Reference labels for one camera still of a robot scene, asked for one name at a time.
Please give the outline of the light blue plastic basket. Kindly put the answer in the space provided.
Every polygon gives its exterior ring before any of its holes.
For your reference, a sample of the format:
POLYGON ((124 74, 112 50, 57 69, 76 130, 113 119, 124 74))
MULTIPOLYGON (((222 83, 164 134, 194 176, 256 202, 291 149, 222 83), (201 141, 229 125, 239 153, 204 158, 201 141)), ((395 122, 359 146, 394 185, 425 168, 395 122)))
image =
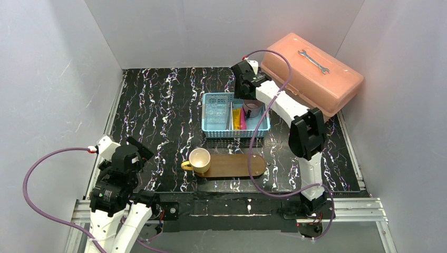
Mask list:
POLYGON ((236 99, 234 93, 206 93, 202 97, 201 129, 206 138, 251 138, 255 127, 265 111, 265 105, 260 108, 256 117, 246 121, 245 130, 236 130, 231 126, 230 110, 241 109, 242 99, 236 99))

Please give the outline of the cream yellow mug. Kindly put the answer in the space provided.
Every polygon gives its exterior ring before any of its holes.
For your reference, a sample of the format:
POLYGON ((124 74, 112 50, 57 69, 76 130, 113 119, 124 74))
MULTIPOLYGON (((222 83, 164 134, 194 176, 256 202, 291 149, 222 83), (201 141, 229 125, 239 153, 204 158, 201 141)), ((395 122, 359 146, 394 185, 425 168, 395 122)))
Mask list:
POLYGON ((181 164, 181 168, 204 174, 210 168, 210 160, 211 155, 206 149, 196 148, 191 151, 188 160, 181 164))

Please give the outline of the brown wooden oval tray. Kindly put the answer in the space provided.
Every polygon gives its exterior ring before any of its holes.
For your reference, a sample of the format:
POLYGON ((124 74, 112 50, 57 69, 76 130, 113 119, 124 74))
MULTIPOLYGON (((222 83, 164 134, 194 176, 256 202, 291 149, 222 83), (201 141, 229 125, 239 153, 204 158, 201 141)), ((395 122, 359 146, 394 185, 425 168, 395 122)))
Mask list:
MULTIPOLYGON (((247 154, 212 154, 210 168, 197 176, 208 179, 247 178, 249 177, 247 154)), ((253 177, 262 176, 266 171, 266 162, 260 155, 252 155, 250 168, 253 177)))

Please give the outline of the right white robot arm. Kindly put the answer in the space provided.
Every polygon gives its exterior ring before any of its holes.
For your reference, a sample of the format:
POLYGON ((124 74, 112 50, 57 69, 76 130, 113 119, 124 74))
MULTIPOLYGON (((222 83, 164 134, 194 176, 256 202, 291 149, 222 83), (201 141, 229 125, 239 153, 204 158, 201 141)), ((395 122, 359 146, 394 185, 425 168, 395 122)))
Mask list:
POLYGON ((243 60, 231 70, 235 76, 235 98, 263 103, 266 111, 273 110, 289 126, 288 146, 300 169, 300 200, 306 212, 316 212, 326 202, 321 161, 327 133, 321 110, 295 101, 270 76, 256 72, 251 61, 243 60))

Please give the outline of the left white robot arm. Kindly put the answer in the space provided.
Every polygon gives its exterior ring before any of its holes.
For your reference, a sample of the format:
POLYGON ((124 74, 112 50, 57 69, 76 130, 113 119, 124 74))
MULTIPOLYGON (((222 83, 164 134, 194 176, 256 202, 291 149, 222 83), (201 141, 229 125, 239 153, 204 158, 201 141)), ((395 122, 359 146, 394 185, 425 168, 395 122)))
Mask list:
POLYGON ((124 144, 104 135, 96 145, 103 158, 98 168, 105 176, 98 180, 90 195, 90 229, 93 238, 85 252, 130 252, 150 218, 161 214, 160 197, 140 190, 138 173, 153 153, 141 142, 128 137, 124 144))

